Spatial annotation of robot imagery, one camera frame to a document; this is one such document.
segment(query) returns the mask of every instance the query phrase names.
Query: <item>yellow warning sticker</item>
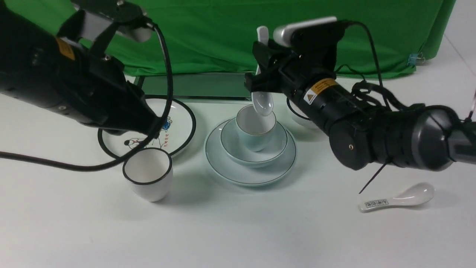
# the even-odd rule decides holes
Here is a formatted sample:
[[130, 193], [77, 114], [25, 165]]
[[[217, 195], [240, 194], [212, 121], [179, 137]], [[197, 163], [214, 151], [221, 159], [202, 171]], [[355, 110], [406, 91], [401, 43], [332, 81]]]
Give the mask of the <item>yellow warning sticker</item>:
[[315, 83], [304, 95], [304, 100], [311, 105], [315, 98], [321, 94], [325, 89], [337, 85], [337, 82], [332, 78], [324, 78]]
[[60, 38], [55, 38], [58, 43], [59, 52], [70, 60], [75, 60], [73, 48]]

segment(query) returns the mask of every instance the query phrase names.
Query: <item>plate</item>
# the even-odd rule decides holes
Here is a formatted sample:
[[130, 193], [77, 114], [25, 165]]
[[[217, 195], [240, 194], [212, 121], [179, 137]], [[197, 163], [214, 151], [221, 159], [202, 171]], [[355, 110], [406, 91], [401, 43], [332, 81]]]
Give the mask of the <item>plate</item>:
[[[158, 116], [162, 115], [166, 102], [165, 97], [147, 96], [146, 102]], [[196, 127], [197, 121], [192, 110], [184, 103], [174, 99], [167, 122], [160, 130], [160, 136], [153, 139], [145, 148], [159, 148], [172, 157], [178, 155], [192, 140]], [[114, 158], [126, 154], [146, 137], [144, 134], [132, 131], [120, 136], [111, 135], [101, 129], [98, 132], [98, 141], [102, 150]]]
[[269, 144], [263, 150], [253, 152], [240, 142], [237, 127], [235, 119], [228, 121], [221, 131], [220, 140], [228, 156], [240, 165], [266, 166], [283, 154], [288, 143], [286, 130], [277, 122]]
[[296, 163], [297, 147], [293, 135], [287, 130], [288, 144], [283, 154], [270, 165], [250, 168], [233, 162], [220, 142], [223, 127], [229, 120], [220, 123], [208, 134], [204, 152], [207, 163], [221, 178], [240, 186], [264, 186], [283, 178]]

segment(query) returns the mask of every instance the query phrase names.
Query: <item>ceramic spoon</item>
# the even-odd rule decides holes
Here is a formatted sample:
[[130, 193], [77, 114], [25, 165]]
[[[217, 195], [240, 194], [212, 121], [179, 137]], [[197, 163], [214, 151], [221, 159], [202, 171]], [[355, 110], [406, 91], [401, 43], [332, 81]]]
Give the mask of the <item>ceramic spoon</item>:
[[[258, 42], [268, 45], [269, 32], [266, 26], [259, 26], [256, 31], [258, 32]], [[260, 74], [261, 70], [256, 69], [256, 75]], [[253, 92], [251, 93], [251, 100], [255, 111], [261, 116], [268, 116], [273, 112], [273, 96], [268, 92]]]
[[390, 207], [417, 206], [430, 201], [434, 195], [435, 188], [429, 183], [422, 182], [413, 185], [394, 198], [372, 200], [361, 203], [359, 209], [360, 212], [369, 212]]

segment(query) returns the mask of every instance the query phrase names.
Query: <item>green backdrop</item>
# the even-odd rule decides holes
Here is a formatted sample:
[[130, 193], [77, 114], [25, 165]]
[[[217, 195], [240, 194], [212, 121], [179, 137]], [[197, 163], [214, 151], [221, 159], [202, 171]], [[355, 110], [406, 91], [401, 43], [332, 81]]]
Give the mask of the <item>green backdrop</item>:
[[[246, 72], [256, 69], [251, 54], [256, 27], [335, 15], [370, 28], [384, 76], [411, 73], [410, 54], [436, 56], [456, 0], [132, 0], [159, 24], [174, 73]], [[55, 33], [74, 9], [68, 0], [6, 0], [14, 12]], [[134, 76], [164, 72], [156, 38], [135, 43], [116, 36], [108, 53]], [[367, 36], [350, 28], [338, 47], [338, 65], [375, 72]]]

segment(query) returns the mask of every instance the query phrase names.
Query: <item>cartoon drawing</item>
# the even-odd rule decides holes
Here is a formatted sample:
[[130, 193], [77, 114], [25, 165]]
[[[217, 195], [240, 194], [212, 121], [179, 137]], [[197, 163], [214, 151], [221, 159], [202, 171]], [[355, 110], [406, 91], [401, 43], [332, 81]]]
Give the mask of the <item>cartoon drawing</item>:
[[[132, 139], [124, 141], [124, 145], [128, 146], [130, 149], [134, 149], [143, 140], [145, 140], [145, 139], [143, 139], [143, 138], [132, 138]], [[155, 142], [155, 139], [153, 139], [145, 148], [147, 148], [148, 146], [154, 145], [154, 142]]]
[[167, 116], [167, 121], [165, 122], [164, 126], [162, 129], [167, 132], [170, 128], [170, 125], [172, 124], [172, 120], [170, 119], [170, 116]]
[[[167, 117], [167, 121], [165, 122], [164, 126], [162, 127], [162, 129], [164, 130], [164, 132], [167, 132], [170, 128], [170, 125], [172, 125], [172, 120], [170, 118], [170, 116]], [[167, 147], [168, 144], [169, 144], [169, 134], [165, 134], [163, 136], [163, 142], [160, 141], [160, 136], [159, 138], [157, 139], [153, 139], [152, 142], [150, 142], [145, 148], [149, 147], [149, 146], [153, 146], [154, 145], [154, 142], [156, 140], [159, 141], [159, 148], [162, 148], [162, 147]], [[126, 141], [124, 141], [124, 145], [125, 146], [128, 146], [130, 149], [134, 149], [135, 147], [137, 147], [137, 145], [139, 145], [139, 143], [141, 141], [143, 141], [144, 138], [131, 138], [131, 139], [128, 139]]]

